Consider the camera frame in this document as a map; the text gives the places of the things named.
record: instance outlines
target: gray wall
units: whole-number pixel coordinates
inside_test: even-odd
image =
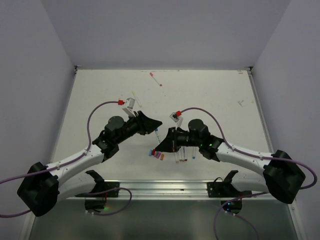
[[[253,76],[274,148],[287,151],[318,175],[319,67],[320,1],[292,0],[256,62]],[[309,240],[320,236],[319,197],[319,183],[297,196]]]
[[[253,66],[290,0],[42,0],[86,68]]]
[[[0,179],[47,163],[55,145],[73,64],[38,0],[0,1]],[[21,180],[1,189],[1,214],[25,211]],[[0,239],[17,240],[24,216],[0,218]]]

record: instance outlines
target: red marker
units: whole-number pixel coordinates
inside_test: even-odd
[[[150,72],[150,76],[153,78],[153,80],[155,80],[155,82],[156,82],[160,87],[162,87],[162,84],[160,84],[160,83],[158,82],[158,80],[155,78],[155,76],[154,76],[154,74],[153,74],[152,72]]]

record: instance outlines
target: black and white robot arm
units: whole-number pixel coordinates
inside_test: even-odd
[[[257,191],[270,193],[286,204],[293,202],[306,178],[305,174],[294,163],[263,159],[269,157],[290,160],[287,153],[280,150],[276,153],[257,152],[230,143],[229,146],[222,138],[212,135],[202,120],[193,119],[188,123],[188,131],[180,127],[169,128],[166,138],[155,150],[176,153],[180,147],[198,147],[206,159],[235,164],[252,171],[247,173],[234,170],[223,182],[214,182],[210,188],[219,192],[220,197],[234,192]]]
[[[129,119],[124,121],[120,116],[111,117],[89,149],[48,165],[38,162],[31,166],[28,174],[53,168],[51,171],[24,178],[17,191],[37,217],[50,211],[58,201],[82,193],[108,190],[98,173],[93,170],[83,171],[111,158],[119,151],[119,144],[126,139],[135,134],[150,134],[162,125],[161,121],[145,116],[142,111],[133,112],[133,104],[134,99],[128,98],[123,110],[129,115]]]

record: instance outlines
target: gray floor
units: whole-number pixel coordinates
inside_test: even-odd
[[[124,202],[108,200],[114,211]],[[112,216],[85,214],[83,200],[65,200],[36,218],[30,240],[214,240],[213,218],[219,202],[212,200],[136,200]],[[247,200],[240,213],[258,229],[262,240],[296,240],[286,204]],[[251,226],[221,213],[220,240],[256,240]]]

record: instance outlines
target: red connector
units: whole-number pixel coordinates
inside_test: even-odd
[[[123,105],[125,102],[123,100],[118,100],[118,105]]]

